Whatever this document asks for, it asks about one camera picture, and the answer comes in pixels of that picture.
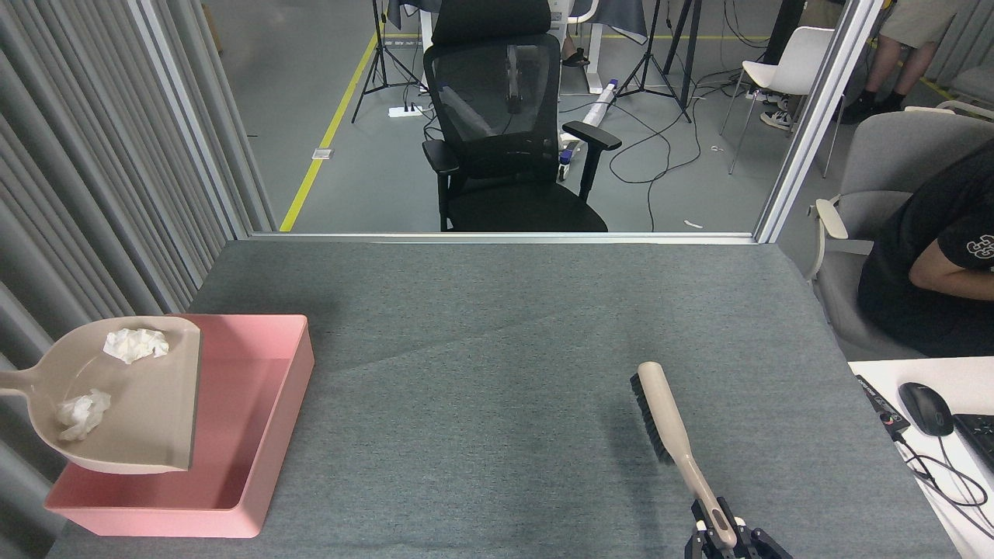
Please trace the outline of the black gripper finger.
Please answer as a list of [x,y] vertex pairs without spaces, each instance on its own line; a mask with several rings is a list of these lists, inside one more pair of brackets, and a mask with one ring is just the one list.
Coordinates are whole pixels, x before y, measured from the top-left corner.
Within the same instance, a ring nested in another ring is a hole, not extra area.
[[718,532],[723,538],[723,558],[792,558],[773,537],[763,529],[750,529],[742,518],[734,516],[723,498],[717,499],[721,519],[727,528]]
[[686,559],[717,558],[717,549],[714,548],[713,542],[711,542],[711,535],[713,535],[714,528],[713,521],[710,520],[699,500],[695,500],[692,503],[691,512],[693,519],[695,519],[695,525],[693,525],[691,537],[684,547],[683,557]]

